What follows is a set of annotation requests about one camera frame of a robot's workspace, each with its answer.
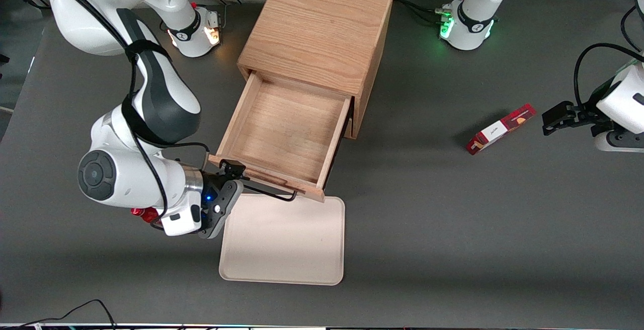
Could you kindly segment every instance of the table surface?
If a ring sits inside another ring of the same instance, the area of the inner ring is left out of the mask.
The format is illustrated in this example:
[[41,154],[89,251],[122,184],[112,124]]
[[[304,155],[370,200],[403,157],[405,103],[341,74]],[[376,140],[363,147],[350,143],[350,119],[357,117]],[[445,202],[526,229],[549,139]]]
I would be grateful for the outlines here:
[[[85,198],[76,166],[94,120],[126,94],[129,64],[73,48],[50,20],[0,144],[0,318],[101,298],[123,323],[644,327],[644,155],[597,151],[589,128],[543,137],[539,118],[476,156],[464,149],[525,103],[541,113],[572,99],[578,54],[624,44],[619,19],[633,1],[506,0],[475,52],[396,4],[363,128],[341,143],[327,187],[347,205],[334,287],[227,282],[220,237],[168,238]],[[205,57],[180,57],[158,35],[202,104],[191,139],[211,148],[244,88],[235,61],[260,9],[230,7],[223,44]],[[156,31],[159,18],[138,13]],[[644,42],[635,16],[628,29]],[[626,61],[589,55],[584,94]],[[97,307],[69,320],[106,319]]]

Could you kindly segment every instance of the wooden drawer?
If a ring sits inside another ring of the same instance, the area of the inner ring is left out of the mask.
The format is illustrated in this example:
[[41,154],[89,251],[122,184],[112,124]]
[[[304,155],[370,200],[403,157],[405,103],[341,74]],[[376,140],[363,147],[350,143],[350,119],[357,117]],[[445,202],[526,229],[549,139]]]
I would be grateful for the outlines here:
[[351,96],[251,71],[210,160],[239,160],[253,181],[324,201],[351,103]]

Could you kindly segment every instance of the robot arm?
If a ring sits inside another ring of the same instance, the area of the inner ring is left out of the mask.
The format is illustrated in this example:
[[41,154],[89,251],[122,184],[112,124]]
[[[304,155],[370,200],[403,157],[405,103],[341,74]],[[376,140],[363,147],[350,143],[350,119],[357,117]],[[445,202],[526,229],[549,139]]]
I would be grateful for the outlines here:
[[[637,0],[640,17],[642,5],[644,0]],[[595,89],[586,103],[581,103],[576,90],[576,105],[563,101],[543,113],[543,134],[592,124],[591,133],[599,150],[644,153],[644,57],[616,44],[593,44],[580,55],[576,75],[584,55],[598,47],[613,48],[634,59]]]
[[[109,206],[155,208],[170,236],[216,236],[243,190],[243,168],[226,163],[235,170],[208,174],[162,156],[164,147],[195,133],[201,108],[149,27],[124,7],[135,0],[50,2],[63,36],[85,52],[113,55],[138,44],[143,85],[92,126],[92,146],[78,166],[83,193]],[[192,12],[193,18],[199,14]],[[207,41],[205,33],[200,37]],[[186,42],[203,40],[193,36]]]
[[441,38],[458,50],[474,50],[490,35],[494,14],[503,0],[453,0],[441,12],[447,14]]

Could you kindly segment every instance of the wood grain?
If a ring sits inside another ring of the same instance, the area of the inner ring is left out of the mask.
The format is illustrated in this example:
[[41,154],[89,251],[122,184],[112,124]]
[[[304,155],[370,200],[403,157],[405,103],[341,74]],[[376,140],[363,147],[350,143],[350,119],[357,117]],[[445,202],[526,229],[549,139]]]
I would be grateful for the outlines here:
[[230,123],[228,123],[228,128],[226,133],[223,135],[221,144],[219,145],[218,153],[227,153],[232,150],[232,144],[237,140],[237,136],[242,130],[244,121],[248,116],[251,108],[253,107],[253,102],[257,98],[257,93],[260,91],[260,86],[262,85],[262,75],[256,72],[251,73],[246,82],[246,89],[241,94],[241,98],[237,101],[237,107],[232,113],[232,118]]
[[251,72],[217,156],[272,186],[320,197],[351,96]]
[[360,96],[391,0],[267,0],[237,62]]
[[375,75],[378,73],[378,68],[380,67],[380,60],[382,59],[382,51],[384,50],[384,40],[387,37],[387,27],[389,26],[389,15],[391,14],[391,4],[393,1],[389,2],[389,7],[387,8],[386,15],[380,23],[380,33],[376,46],[373,48],[372,61],[369,65],[369,71],[364,78],[363,91],[359,97],[356,97],[356,103],[354,107],[354,116],[352,121],[352,131],[349,136],[350,139],[357,139],[358,131],[362,126],[362,121],[364,119],[364,112],[366,111],[366,105],[369,102],[369,96],[371,96],[371,90],[373,89],[373,82],[375,81]]

